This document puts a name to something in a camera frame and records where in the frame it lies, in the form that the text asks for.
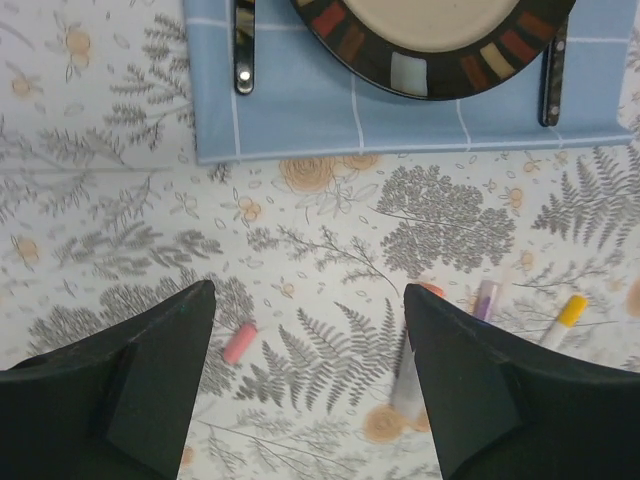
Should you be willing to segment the pink pen cap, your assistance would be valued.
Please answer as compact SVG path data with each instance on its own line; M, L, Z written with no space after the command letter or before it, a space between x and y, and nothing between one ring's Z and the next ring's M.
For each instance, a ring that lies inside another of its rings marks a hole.
M223 360L229 365L237 364L254 341L258 329L254 323L243 324L230 338L223 350Z

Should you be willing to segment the white marker with yellow tip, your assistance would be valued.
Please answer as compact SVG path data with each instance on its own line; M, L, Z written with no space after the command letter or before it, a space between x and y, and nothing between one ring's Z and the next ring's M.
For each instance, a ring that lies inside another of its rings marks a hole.
M539 346L549 350L557 350L570 330L570 327L562 323L554 323L540 339Z

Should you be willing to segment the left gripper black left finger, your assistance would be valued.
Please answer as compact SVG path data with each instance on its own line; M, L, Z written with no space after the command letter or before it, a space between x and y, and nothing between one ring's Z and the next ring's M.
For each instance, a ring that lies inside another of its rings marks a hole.
M198 281L2 371L2 478L176 478L214 314Z

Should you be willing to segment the grey marker with red tip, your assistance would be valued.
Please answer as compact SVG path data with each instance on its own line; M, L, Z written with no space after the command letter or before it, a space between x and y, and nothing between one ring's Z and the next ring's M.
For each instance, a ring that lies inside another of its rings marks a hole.
M404 342L398 375L391 392L390 404L397 413L409 422L416 422L425 411L415 354L408 338Z

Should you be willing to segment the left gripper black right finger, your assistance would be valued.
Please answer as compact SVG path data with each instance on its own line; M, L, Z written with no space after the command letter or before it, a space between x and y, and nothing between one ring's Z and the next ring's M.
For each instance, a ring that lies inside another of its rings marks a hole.
M635 479L639 376L546 349L418 284L404 291L446 479Z

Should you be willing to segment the orange pen cap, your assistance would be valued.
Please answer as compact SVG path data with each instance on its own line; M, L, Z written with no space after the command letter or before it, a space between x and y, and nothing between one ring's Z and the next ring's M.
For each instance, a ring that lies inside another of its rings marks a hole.
M435 294L435 295L437 295L437 296L439 296L441 298L445 297L444 290L439 286L436 286L436 285L433 285L433 284L430 284L430 283L423 283L423 282L420 282L420 285L423 288L425 288L426 290L430 291L431 293L433 293L433 294Z

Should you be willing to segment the purple pen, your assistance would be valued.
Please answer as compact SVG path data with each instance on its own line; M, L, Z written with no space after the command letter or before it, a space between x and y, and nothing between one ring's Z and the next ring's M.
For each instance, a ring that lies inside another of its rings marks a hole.
M498 305L502 284L483 279L480 283L473 315L475 318L489 322Z

